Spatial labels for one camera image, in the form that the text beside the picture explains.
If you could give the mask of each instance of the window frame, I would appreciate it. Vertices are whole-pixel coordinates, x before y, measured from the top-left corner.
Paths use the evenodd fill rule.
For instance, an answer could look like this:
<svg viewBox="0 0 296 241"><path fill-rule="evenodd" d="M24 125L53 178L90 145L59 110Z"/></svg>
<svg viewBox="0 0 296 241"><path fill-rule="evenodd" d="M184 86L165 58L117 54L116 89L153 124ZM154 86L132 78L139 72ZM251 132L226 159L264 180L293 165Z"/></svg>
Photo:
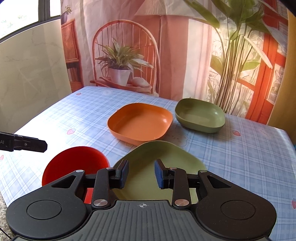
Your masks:
<svg viewBox="0 0 296 241"><path fill-rule="evenodd" d="M50 21L54 21L54 20L57 20L60 18L61 18L60 15L50 17L50 0L38 0L38 21L31 23L27 26L24 26L14 32L0 38L0 43L2 43L3 41L25 31L25 30L28 30L28 29L36 27L40 24L48 23Z"/></svg>

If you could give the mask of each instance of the small potted plant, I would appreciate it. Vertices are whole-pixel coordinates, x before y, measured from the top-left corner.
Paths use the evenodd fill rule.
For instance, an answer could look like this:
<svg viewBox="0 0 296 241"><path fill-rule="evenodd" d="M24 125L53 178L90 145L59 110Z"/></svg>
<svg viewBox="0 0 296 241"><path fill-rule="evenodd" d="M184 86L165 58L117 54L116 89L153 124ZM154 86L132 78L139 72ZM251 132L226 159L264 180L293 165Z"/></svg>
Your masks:
<svg viewBox="0 0 296 241"><path fill-rule="evenodd" d="M67 22L68 14L72 12L70 5L67 5L65 7L66 11L62 13L61 15L61 24L64 24Z"/></svg>
<svg viewBox="0 0 296 241"><path fill-rule="evenodd" d="M114 38L112 38L112 43L113 47L101 45L106 55L96 60L99 60L99 64L103 63L102 69L108 69L108 75L113 83L126 86L134 69L141 70L141 66L153 68L151 64L143 60L143 55L136 53L136 49L123 46Z"/></svg>

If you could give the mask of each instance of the printed backdrop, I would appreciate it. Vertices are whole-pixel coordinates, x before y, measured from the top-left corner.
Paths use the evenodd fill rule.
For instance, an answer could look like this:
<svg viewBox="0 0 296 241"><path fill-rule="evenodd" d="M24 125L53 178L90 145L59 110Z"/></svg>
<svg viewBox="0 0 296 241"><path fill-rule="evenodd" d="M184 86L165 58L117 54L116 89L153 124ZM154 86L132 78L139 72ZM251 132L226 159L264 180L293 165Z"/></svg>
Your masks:
<svg viewBox="0 0 296 241"><path fill-rule="evenodd" d="M287 55L279 0L62 0L72 91L196 98L267 124Z"/></svg>

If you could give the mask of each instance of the lampshade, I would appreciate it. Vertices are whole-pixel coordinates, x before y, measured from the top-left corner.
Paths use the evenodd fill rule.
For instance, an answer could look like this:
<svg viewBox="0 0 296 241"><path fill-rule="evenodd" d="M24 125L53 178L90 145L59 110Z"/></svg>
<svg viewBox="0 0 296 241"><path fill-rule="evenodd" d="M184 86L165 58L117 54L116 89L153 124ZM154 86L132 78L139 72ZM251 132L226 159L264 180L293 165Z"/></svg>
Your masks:
<svg viewBox="0 0 296 241"><path fill-rule="evenodd" d="M183 0L145 0L135 15L179 15L204 19Z"/></svg>

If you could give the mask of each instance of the ribbed gray panel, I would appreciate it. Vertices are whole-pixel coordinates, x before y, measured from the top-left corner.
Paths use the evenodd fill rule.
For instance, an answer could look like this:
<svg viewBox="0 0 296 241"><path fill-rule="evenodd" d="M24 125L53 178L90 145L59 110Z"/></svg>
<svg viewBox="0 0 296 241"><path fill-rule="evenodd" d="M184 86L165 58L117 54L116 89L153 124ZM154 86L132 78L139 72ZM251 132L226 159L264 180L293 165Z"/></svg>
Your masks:
<svg viewBox="0 0 296 241"><path fill-rule="evenodd" d="M167 201L117 201L95 211L78 232L60 241L219 241L202 230L191 213Z"/></svg>

